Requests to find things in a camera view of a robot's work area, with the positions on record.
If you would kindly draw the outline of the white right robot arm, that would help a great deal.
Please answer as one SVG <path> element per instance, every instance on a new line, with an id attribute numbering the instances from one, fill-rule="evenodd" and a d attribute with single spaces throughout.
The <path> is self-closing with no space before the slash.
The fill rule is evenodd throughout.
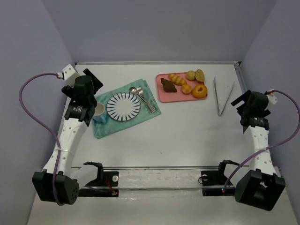
<path id="1" fill-rule="evenodd" d="M 232 195 L 238 203 L 271 211 L 285 188 L 285 180 L 277 175 L 270 157 L 268 134 L 269 107 L 276 104 L 273 94 L 246 91 L 231 105 L 237 107 L 240 124 L 246 137 L 250 156 L 235 168 L 228 168 L 229 161 L 220 164 L 221 173 L 227 178 L 223 195 Z"/>

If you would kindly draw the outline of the brown chocolate croissant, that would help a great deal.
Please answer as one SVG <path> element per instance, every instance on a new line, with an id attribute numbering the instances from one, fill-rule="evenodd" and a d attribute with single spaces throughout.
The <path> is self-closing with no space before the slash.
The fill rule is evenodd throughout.
<path id="1" fill-rule="evenodd" d="M 161 78 L 161 84 L 165 92 L 177 92 L 175 85 L 171 81 Z"/>

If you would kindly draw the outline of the silver metal tongs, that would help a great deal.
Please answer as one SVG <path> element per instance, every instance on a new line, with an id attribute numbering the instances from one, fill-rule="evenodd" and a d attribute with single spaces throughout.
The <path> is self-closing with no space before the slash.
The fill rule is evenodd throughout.
<path id="1" fill-rule="evenodd" d="M 214 77 L 213 91 L 214 91 L 214 97 L 215 97 L 216 110 L 217 110 L 218 117 L 221 117 L 223 115 L 225 108 L 228 105 L 228 102 L 231 98 L 234 86 L 235 86 L 235 82 L 233 82 L 231 84 L 231 86 L 227 88 L 225 93 L 222 93 L 221 90 L 219 90 L 219 88 L 218 88 L 217 78 Z"/>

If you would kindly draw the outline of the striped orange long bread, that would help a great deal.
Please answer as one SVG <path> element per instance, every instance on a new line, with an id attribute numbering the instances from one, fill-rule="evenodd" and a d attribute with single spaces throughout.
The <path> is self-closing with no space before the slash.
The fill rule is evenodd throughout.
<path id="1" fill-rule="evenodd" d="M 178 85 L 178 86 L 187 84 L 187 81 L 177 74 L 169 74 L 168 78 L 172 83 L 174 83 L 175 85 Z"/>

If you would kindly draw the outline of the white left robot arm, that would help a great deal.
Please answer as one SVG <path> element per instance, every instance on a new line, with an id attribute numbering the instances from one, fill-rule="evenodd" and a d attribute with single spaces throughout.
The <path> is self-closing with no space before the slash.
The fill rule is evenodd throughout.
<path id="1" fill-rule="evenodd" d="M 97 106 L 96 92 L 103 84 L 88 70 L 83 75 L 67 65 L 62 70 L 67 85 L 63 94 L 70 98 L 63 127 L 52 155 L 41 172 L 35 172 L 32 183 L 41 201 L 58 205 L 75 203 L 79 191 L 90 182 L 101 182 L 104 170 L 101 163 L 86 162 L 73 172 L 72 163 L 79 142 L 92 121 Z"/>

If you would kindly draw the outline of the small round yellow bun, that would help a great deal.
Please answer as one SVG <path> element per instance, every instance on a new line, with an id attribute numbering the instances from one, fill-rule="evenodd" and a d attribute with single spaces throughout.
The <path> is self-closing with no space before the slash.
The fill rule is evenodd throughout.
<path id="1" fill-rule="evenodd" d="M 189 84 L 184 84 L 181 87 L 181 91 L 183 94 L 188 95 L 192 92 L 192 87 Z"/>

